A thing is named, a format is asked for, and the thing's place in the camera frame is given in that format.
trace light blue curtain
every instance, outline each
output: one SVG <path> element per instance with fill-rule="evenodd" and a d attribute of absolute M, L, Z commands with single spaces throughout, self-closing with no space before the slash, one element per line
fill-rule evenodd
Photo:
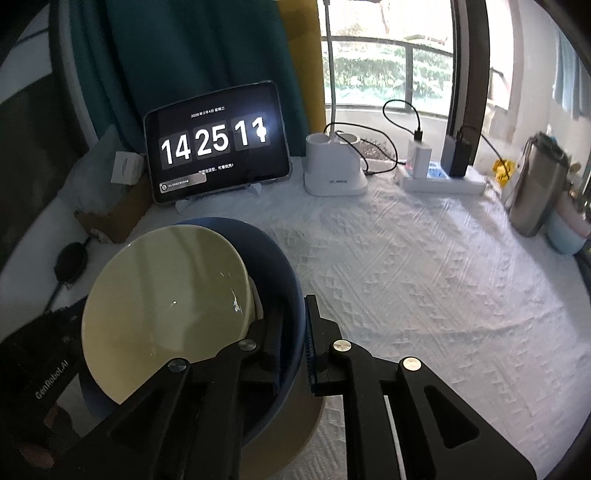
<path fill-rule="evenodd" d="M 591 78 L 573 46 L 559 29 L 556 31 L 556 53 L 554 100 L 575 120 L 580 116 L 591 117 Z"/>
<path fill-rule="evenodd" d="M 76 70 L 98 137 L 110 124 L 145 151 L 155 108 L 273 80 L 291 155 L 305 155 L 307 118 L 273 0 L 70 0 Z"/>

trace tablet screen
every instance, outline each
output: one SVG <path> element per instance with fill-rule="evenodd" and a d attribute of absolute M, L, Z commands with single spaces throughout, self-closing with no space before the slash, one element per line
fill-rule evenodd
<path fill-rule="evenodd" d="M 157 203 L 290 174 L 277 88 L 233 87 L 154 110 L 144 118 Z"/>

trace white tablecloth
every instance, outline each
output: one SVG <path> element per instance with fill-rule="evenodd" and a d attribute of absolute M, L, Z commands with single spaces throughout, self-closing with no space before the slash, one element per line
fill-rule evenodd
<path fill-rule="evenodd" d="M 375 356 L 423 360 L 543 478 L 591 411 L 591 307 L 572 257 L 520 237 L 496 198 L 407 194 L 391 174 L 361 197 L 316 198 L 299 159 L 289 181 L 154 206 L 131 238 L 183 219 L 233 217 L 282 247 L 304 294 L 345 338 Z M 119 245 L 90 246 L 73 300 Z M 329 399 L 305 451 L 281 479 L 346 478 L 342 403 Z"/>

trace clock digit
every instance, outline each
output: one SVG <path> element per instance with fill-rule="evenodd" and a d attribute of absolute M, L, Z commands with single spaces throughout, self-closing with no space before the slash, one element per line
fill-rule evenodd
<path fill-rule="evenodd" d="M 166 142 L 164 142 L 162 144 L 162 150 L 166 149 L 166 155 L 168 157 L 168 165 L 172 165 L 173 164 L 173 158 L 170 155 L 170 140 L 167 140 Z"/>
<path fill-rule="evenodd" d="M 187 135 L 181 135 L 181 138 L 178 140 L 177 157 L 185 157 L 185 160 L 188 160 L 190 154 L 191 151 L 187 145 Z"/>
<path fill-rule="evenodd" d="M 256 134 L 258 136 L 258 138 L 261 139 L 261 143 L 265 143 L 265 137 L 267 136 L 267 129 L 265 127 L 263 127 L 262 124 L 262 117 L 258 117 L 253 123 L 252 123 L 253 127 L 257 127 L 256 129 Z"/>
<path fill-rule="evenodd" d="M 246 147 L 248 145 L 248 139 L 246 138 L 246 125 L 244 124 L 244 120 L 240 120 L 236 124 L 236 127 L 234 127 L 234 130 L 240 130 L 240 133 L 242 134 L 242 145 Z"/>
<path fill-rule="evenodd" d="M 212 152 L 211 148 L 205 148 L 205 145 L 207 145 L 209 140 L 209 132 L 207 130 L 198 130 L 198 132 L 195 134 L 195 140 L 199 140 L 201 135 L 203 135 L 203 143 L 201 144 L 201 147 L 199 147 L 199 150 L 197 150 L 197 156 L 199 157 L 201 155 L 208 155 Z"/>
<path fill-rule="evenodd" d="M 215 148 L 218 152 L 222 152 L 228 147 L 228 136 L 225 133 L 218 133 L 220 130 L 224 130 L 226 125 L 217 125 L 212 127 L 212 134 L 213 134 L 213 148 Z M 216 141 L 222 139 L 222 145 L 218 145 Z"/>

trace cardboard box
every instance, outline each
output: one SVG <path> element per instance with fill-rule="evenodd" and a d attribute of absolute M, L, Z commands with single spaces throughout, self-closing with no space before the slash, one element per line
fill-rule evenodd
<path fill-rule="evenodd" d="M 100 242 L 120 244 L 127 240 L 152 203 L 150 179 L 144 174 L 108 215 L 82 212 L 74 215 L 90 236 Z"/>

